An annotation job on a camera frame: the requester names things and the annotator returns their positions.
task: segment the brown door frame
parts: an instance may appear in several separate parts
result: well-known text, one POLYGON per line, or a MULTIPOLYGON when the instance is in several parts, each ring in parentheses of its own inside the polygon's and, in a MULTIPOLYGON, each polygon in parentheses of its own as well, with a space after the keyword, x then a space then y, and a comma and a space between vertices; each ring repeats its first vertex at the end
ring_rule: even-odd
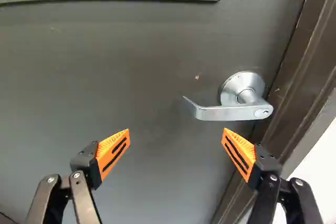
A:
MULTIPOLYGON (((336 0, 305 0, 267 98, 274 114, 258 123, 249 139, 261 142, 283 164, 335 87, 334 3, 336 0)), ((253 198, 240 173, 234 172, 211 223, 236 223, 253 198)))

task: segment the bolt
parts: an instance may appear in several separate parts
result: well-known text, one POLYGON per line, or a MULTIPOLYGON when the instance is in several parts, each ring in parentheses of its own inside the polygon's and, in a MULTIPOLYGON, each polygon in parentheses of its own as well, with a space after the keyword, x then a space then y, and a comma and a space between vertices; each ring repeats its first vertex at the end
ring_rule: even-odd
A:
POLYGON ((51 182, 53 182, 54 180, 55 180, 54 177, 50 177, 50 178, 48 178, 47 183, 51 183, 51 182))
POLYGON ((299 186, 303 186, 303 181, 298 178, 295 180, 295 183, 299 186))
POLYGON ((80 173, 75 173, 75 174, 73 175, 74 178, 78 178, 79 176, 80 176, 80 173))
POLYGON ((271 174, 269 177, 270 177, 273 181, 277 181, 277 180, 278 180, 277 176, 275 176, 275 175, 273 175, 273 174, 271 174))
POLYGON ((256 118, 266 118, 268 116, 269 110, 268 109, 259 109, 254 112, 254 116, 256 118))

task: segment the door surface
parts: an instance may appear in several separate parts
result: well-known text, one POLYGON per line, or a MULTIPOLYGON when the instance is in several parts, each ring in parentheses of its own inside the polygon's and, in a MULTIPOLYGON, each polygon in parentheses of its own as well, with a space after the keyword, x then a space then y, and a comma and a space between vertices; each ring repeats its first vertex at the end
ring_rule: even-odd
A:
MULTIPOLYGON (((269 87, 303 0, 69 1, 0 7, 0 211, 22 222, 39 180, 70 172, 87 143, 130 129, 94 193, 103 223, 209 223, 233 165, 223 127, 182 96, 217 104, 231 74, 269 87)), ((75 223, 72 206, 65 223, 75 223)))

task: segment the orange finger tip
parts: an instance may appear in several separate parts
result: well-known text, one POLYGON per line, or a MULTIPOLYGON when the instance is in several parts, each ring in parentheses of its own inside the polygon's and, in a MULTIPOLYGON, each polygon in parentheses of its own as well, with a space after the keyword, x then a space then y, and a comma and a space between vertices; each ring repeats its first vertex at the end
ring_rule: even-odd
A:
POLYGON ((102 181, 129 146, 129 129, 120 131, 98 143, 96 159, 102 181))

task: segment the lever handle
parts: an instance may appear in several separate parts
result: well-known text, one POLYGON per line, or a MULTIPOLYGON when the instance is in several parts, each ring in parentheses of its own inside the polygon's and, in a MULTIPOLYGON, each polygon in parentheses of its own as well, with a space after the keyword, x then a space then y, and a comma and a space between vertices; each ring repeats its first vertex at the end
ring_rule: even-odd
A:
POLYGON ((269 117, 273 106, 261 96, 265 89, 257 73, 243 71, 229 77, 220 88, 221 106, 200 106, 187 97, 186 107, 201 121, 247 121, 269 117))

